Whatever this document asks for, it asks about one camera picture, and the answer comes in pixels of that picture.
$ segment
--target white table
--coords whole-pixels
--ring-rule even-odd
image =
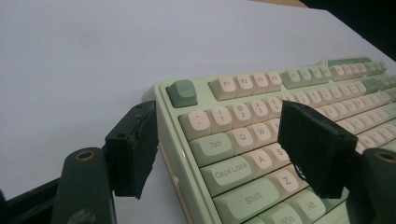
[[[243,0],[0,2],[0,189],[7,199],[101,147],[154,82],[366,55],[396,63],[327,11]],[[158,154],[119,223],[185,223]]]

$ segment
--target mechanical keyboard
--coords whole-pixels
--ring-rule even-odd
[[[156,83],[143,100],[157,102],[160,150],[189,223],[348,223],[347,190],[320,199],[276,142],[282,102],[355,134],[359,153],[395,151],[396,77],[386,70],[354,57]]]

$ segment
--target dark background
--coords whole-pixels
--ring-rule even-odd
[[[300,0],[325,9],[396,61],[396,6],[392,0]]]

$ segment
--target black bracket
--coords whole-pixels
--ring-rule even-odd
[[[139,199],[158,146],[155,102],[134,106],[102,148],[70,154],[62,176],[6,201],[0,223],[116,223],[112,191]]]

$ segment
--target bolt hole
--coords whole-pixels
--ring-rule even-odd
[[[76,155],[76,160],[78,161],[88,161],[95,156],[95,153],[91,150],[82,151]]]
[[[375,155],[383,161],[396,163],[394,155],[388,154],[387,152],[377,152]]]

